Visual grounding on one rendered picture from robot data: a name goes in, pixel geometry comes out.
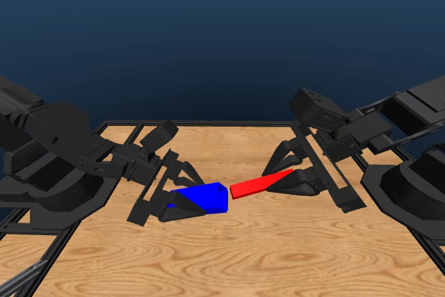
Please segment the blue hollow socket block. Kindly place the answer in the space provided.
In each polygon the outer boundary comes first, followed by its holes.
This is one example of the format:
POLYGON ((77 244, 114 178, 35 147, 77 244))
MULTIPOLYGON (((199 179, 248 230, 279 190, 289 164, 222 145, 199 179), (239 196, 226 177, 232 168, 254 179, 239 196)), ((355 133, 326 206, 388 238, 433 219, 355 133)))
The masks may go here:
POLYGON ((180 193, 206 211, 206 214, 221 214, 228 210, 228 190, 219 182, 171 190, 180 193))

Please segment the thin red peg bar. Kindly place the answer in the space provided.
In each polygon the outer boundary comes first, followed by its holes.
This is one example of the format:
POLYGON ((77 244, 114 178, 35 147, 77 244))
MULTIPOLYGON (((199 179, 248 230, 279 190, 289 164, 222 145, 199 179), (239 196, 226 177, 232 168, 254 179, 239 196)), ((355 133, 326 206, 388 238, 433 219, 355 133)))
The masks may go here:
POLYGON ((236 200, 239 198, 244 198, 249 195, 254 195, 265 191, 269 186, 275 182, 281 180, 282 178, 290 175, 293 172, 292 169, 283 170, 281 172, 273 173, 263 177, 258 177, 256 179, 251 179, 248 181, 240 182, 237 184, 232 184, 230 186, 230 193, 232 199, 236 200))

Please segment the grey metal strut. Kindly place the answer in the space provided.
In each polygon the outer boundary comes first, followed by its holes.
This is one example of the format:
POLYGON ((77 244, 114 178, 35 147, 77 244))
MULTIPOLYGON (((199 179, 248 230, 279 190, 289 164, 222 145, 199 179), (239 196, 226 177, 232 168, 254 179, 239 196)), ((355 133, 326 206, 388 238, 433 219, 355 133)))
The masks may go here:
POLYGON ((0 297, 10 297, 13 295, 19 288, 42 271, 46 264, 47 260, 40 260, 3 284, 0 284, 0 297))

